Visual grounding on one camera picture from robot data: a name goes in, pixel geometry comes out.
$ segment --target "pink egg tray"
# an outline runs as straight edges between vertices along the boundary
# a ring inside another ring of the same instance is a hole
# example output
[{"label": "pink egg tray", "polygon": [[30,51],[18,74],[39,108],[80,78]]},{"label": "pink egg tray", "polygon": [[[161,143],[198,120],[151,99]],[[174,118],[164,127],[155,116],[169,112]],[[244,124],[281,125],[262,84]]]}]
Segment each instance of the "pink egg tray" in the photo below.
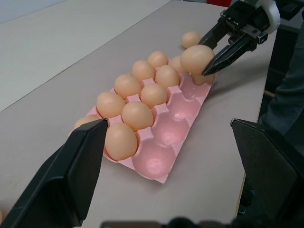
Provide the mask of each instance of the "pink egg tray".
[{"label": "pink egg tray", "polygon": [[[155,83],[152,78],[143,80],[142,87]],[[139,175],[164,183],[174,165],[188,132],[204,103],[212,83],[197,86],[189,74],[180,74],[180,85],[167,88],[168,102],[152,108],[154,124],[135,134],[138,148],[133,157],[113,160],[104,148],[104,157],[120,163]],[[126,103],[141,101],[138,95],[129,96]],[[87,115],[99,116],[94,107]],[[109,118],[109,126],[123,123],[121,116]]]}]

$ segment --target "egg tray cell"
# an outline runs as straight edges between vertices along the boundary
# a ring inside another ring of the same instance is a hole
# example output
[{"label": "egg tray cell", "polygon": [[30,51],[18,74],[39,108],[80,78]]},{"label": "egg tray cell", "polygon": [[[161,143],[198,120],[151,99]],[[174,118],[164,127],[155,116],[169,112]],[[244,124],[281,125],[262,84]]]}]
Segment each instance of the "egg tray cell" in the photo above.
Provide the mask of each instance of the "egg tray cell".
[{"label": "egg tray cell", "polygon": [[[151,78],[143,80],[142,87],[151,83],[155,83]],[[189,74],[180,74],[180,85],[167,88],[168,102],[151,109],[153,126],[135,133],[138,142],[136,154],[125,160],[115,161],[104,148],[104,157],[147,179],[164,183],[212,84],[213,82],[206,82],[197,86]],[[141,100],[138,95],[133,95],[127,97],[126,103],[130,101]],[[87,115],[100,117],[96,107]],[[109,118],[108,122],[109,126],[123,123],[120,115]]]}]

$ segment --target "egg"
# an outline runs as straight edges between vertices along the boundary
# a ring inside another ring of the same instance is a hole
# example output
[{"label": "egg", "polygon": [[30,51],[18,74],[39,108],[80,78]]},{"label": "egg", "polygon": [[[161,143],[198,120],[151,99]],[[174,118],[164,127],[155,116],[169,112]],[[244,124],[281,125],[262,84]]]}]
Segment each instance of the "egg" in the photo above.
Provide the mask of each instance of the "egg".
[{"label": "egg", "polygon": [[122,119],[123,122],[129,125],[135,132],[151,127],[154,121],[150,108],[140,101],[127,103],[123,108]]},{"label": "egg", "polygon": [[142,89],[141,100],[149,108],[153,108],[167,102],[167,92],[160,84],[149,84]]},{"label": "egg", "polygon": [[194,84],[197,86],[200,86],[204,84],[205,82],[213,82],[215,75],[207,75],[203,76],[201,74],[191,74],[192,80]]},{"label": "egg", "polygon": [[87,115],[87,116],[82,117],[79,120],[77,120],[73,129],[76,129],[76,128],[80,127],[81,125],[86,124],[88,122],[92,122],[92,121],[99,120],[99,119],[100,119],[100,117],[97,117],[95,115]]},{"label": "egg", "polygon": [[162,51],[154,51],[149,57],[148,62],[152,67],[161,67],[168,64],[168,58]]},{"label": "egg", "polygon": [[138,60],[132,66],[132,75],[142,82],[148,78],[155,78],[154,68],[146,60]]},{"label": "egg", "polygon": [[180,59],[181,59],[181,56],[174,57],[170,61],[169,65],[172,66],[179,74],[186,73],[186,71],[181,67]]},{"label": "egg", "polygon": [[168,88],[170,86],[178,86],[180,83],[180,77],[172,66],[164,65],[158,68],[155,82],[162,85],[164,88]]},{"label": "egg", "polygon": [[115,80],[114,90],[125,100],[128,96],[140,95],[142,87],[139,81],[132,75],[120,75]]},{"label": "egg", "polygon": [[124,106],[124,100],[115,93],[104,92],[97,97],[96,107],[103,118],[121,115]]},{"label": "egg", "polygon": [[184,48],[190,48],[194,45],[197,45],[201,37],[198,32],[187,32],[182,36],[181,44]]},{"label": "egg", "polygon": [[202,73],[214,57],[211,48],[205,45],[195,45],[185,50],[180,57],[180,65],[187,72]]},{"label": "egg", "polygon": [[116,160],[124,160],[135,155],[137,139],[132,128],[124,123],[111,125],[105,135],[104,146],[109,156]]}]

